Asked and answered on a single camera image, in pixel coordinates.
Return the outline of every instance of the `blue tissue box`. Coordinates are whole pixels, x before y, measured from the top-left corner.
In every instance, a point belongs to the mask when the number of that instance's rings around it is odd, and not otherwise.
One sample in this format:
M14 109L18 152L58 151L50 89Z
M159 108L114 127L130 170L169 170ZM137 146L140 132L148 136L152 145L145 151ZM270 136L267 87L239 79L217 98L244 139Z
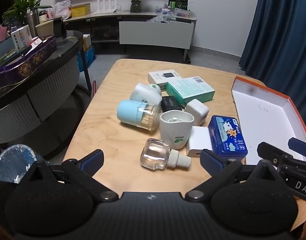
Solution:
M235 118L213 115L208 128L214 153L223 159L237 160L247 155L246 144Z

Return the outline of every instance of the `cardboard box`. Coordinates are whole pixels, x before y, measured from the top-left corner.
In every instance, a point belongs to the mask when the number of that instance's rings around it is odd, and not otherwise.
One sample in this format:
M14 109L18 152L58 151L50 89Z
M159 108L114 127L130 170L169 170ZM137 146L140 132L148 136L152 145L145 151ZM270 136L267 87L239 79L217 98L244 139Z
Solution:
M169 96L175 96L180 105L186 106L193 99L197 99L202 103L212 100L215 90L197 76L168 81L166 92Z
M91 13L91 4L80 4L72 6L71 8L72 17L85 16Z
M28 25L12 32L11 36L17 50L23 49L32 43L32 36Z
M83 34L83 47L84 51L87 51L92 46L91 35Z
M234 81L232 96L248 150L246 164L256 165L261 160L257 154L261 142L306 161L288 147L292 137L306 142L306 126L290 97L241 77Z
M157 84L161 91L165 91L168 81L175 81L182 79L174 69L149 72L148 82L150 84Z

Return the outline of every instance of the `charger box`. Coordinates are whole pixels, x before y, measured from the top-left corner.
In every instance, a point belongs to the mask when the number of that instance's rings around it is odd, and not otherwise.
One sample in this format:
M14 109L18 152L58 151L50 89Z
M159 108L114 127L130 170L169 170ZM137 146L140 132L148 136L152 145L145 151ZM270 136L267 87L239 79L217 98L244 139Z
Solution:
M209 129L207 127L193 126L191 136L186 143L186 154L189 157L200 157L203 149L212 151Z
M186 106L193 99L201 103L212 100L215 90L202 78L190 77L168 81L166 92L169 96L175 96L180 105Z
M182 78L178 73L175 72L174 69L149 72L148 74L148 82L150 84L157 84L161 91L165 91L168 81L175 81L180 79Z

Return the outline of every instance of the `wooden table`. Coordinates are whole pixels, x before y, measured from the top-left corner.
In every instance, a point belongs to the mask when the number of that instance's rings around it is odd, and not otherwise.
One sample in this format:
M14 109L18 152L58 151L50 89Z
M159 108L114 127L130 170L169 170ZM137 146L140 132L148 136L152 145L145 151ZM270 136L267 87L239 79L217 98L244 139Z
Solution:
M151 171L143 168L140 154L148 138L160 139L158 129L150 133L121 124L117 119L118 103L129 99L137 83L148 83L148 72L168 69L174 69L183 78L200 76L215 89L213 100L205 103L210 108L205 126L215 114L237 118L231 93L236 74L177 63L121 59L113 65L88 106L64 160L79 160L95 149L101 149L104 152L104 165L93 178L120 196L126 191L181 192L184 196L209 179L210 175L200 165L199 158L192 158L188 171L170 168ZM262 84L258 80L247 79ZM185 147L181 154L186 154ZM299 215L294 228L306 220L306 202L297 201Z

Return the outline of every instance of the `yellow box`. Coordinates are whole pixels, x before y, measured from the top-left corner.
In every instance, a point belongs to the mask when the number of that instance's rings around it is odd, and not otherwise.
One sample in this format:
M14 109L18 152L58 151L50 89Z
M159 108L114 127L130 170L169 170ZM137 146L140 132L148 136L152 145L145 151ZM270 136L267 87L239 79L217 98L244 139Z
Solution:
M72 17L88 15L91 13L91 4L86 3L86 4L72 6L71 13Z

